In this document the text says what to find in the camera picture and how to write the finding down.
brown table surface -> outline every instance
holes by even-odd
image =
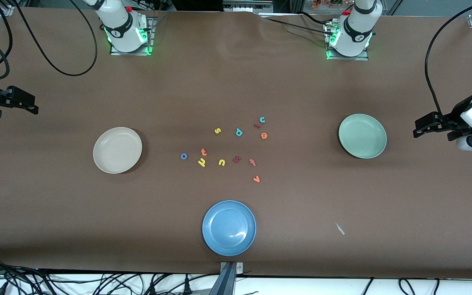
[[[24,11],[57,66],[76,73],[90,64],[77,11]],[[353,62],[326,60],[318,33],[251,13],[170,13],[152,56],[110,56],[97,15],[86,15],[99,57],[77,78],[54,71],[19,15],[9,19],[11,73],[0,88],[35,95],[39,115],[3,109],[0,119],[1,260],[195,273],[238,260],[254,275],[472,278],[472,153],[446,134],[412,136],[414,120],[434,110],[423,62],[446,19],[382,17],[369,61]],[[2,48],[6,39],[0,24]],[[465,19],[438,38],[429,65],[444,112],[472,94]],[[338,126],[353,113],[384,125],[379,157],[340,147]],[[253,128],[260,116],[261,131]],[[92,148],[118,126],[135,129],[144,151],[129,172],[105,174]],[[202,238],[204,214],[221,200],[239,200],[256,217],[254,243],[234,258]]]

light green plate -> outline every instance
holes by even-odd
[[[384,126],[366,114],[354,114],[345,118],[340,124],[338,136],[343,148],[360,159],[380,155],[387,145]]]

beige plate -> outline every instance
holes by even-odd
[[[103,172],[118,174],[132,168],[141,151],[141,138],[133,129],[116,127],[98,138],[92,155],[94,163]]]

blue plate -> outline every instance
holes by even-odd
[[[206,213],[202,231],[207,246],[223,256],[247,250],[256,236],[256,220],[251,210],[234,200],[224,200]]]

plate rim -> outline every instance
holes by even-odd
[[[249,244],[243,248],[243,250],[241,250],[240,252],[236,253],[236,254],[222,254],[222,253],[219,253],[218,251],[212,249],[212,247],[209,245],[209,243],[207,242],[207,239],[206,239],[206,232],[210,233],[210,235],[212,236],[212,232],[210,230],[207,230],[208,227],[207,224],[209,222],[207,222],[207,216],[209,215],[209,213],[211,213],[211,211],[216,207],[216,206],[219,206],[219,204],[222,204],[222,203],[234,203],[236,205],[239,205],[239,206],[243,206],[243,208],[245,210],[247,210],[251,216],[251,222],[254,226],[254,233],[252,235],[252,238],[249,240]],[[206,243],[206,245],[209,247],[209,249],[211,249],[214,253],[218,254],[218,255],[221,255],[221,256],[238,256],[242,253],[244,253],[245,251],[247,251],[252,243],[254,243],[254,239],[256,238],[256,233],[257,233],[257,224],[256,224],[256,218],[254,216],[254,213],[251,211],[251,209],[249,207],[247,207],[247,205],[245,205],[244,203],[240,202],[240,201],[237,201],[237,200],[222,200],[222,201],[219,201],[217,203],[215,203],[214,205],[212,205],[208,211],[205,213],[205,216],[204,216],[204,219],[203,219],[203,222],[202,222],[202,236],[204,238],[204,242]]]
[[[374,120],[375,122],[377,122],[380,127],[382,127],[382,131],[383,131],[383,135],[384,135],[384,146],[382,147],[382,149],[379,151],[379,153],[377,153],[376,155],[373,155],[372,157],[361,157],[359,155],[355,155],[354,153],[352,153],[349,149],[347,149],[346,146],[343,145],[343,141],[342,141],[342,132],[343,132],[343,128],[345,127],[345,122],[346,121],[350,121],[351,120],[351,117],[355,117],[355,116],[366,116],[368,118],[370,118],[371,120]],[[340,126],[339,126],[339,129],[338,129],[338,138],[340,140],[340,144],[341,146],[343,147],[343,149],[345,149],[350,155],[354,156],[354,157],[357,157],[358,159],[372,159],[372,158],[375,158],[375,157],[378,157],[379,155],[381,155],[385,150],[386,150],[386,147],[387,147],[387,132],[386,132],[386,129],[384,127],[384,125],[378,121],[378,119],[376,119],[375,117],[373,116],[370,116],[368,114],[363,114],[363,113],[356,113],[356,114],[351,114],[349,116],[347,116],[345,119],[343,119],[340,123]]]
[[[134,161],[134,164],[132,164],[132,166],[130,166],[129,168],[125,169],[125,170],[120,170],[119,172],[110,172],[110,171],[106,171],[106,170],[103,170],[103,168],[101,168],[98,163],[96,162],[96,150],[97,150],[97,147],[98,147],[98,142],[101,142],[103,141],[103,136],[105,136],[105,134],[107,134],[108,132],[111,132],[111,131],[114,131],[115,129],[118,129],[119,130],[126,130],[126,131],[129,131],[129,133],[132,133],[132,134],[135,134],[136,135],[136,140],[139,142],[139,146],[141,147],[139,149],[139,154],[136,156],[137,159],[136,161]],[[96,140],[96,142],[94,143],[94,148],[92,149],[92,158],[94,159],[94,164],[99,168],[99,170],[105,172],[105,173],[109,173],[109,174],[120,174],[120,173],[123,173],[123,172],[127,172],[128,170],[131,170],[131,168],[133,168],[136,163],[139,161],[139,158],[141,157],[141,154],[143,153],[143,142],[141,140],[141,137],[139,137],[139,134],[137,134],[136,131],[134,131],[133,129],[129,128],[129,127],[113,127],[111,129],[108,129],[107,131],[103,132],[99,137],[98,139]]]

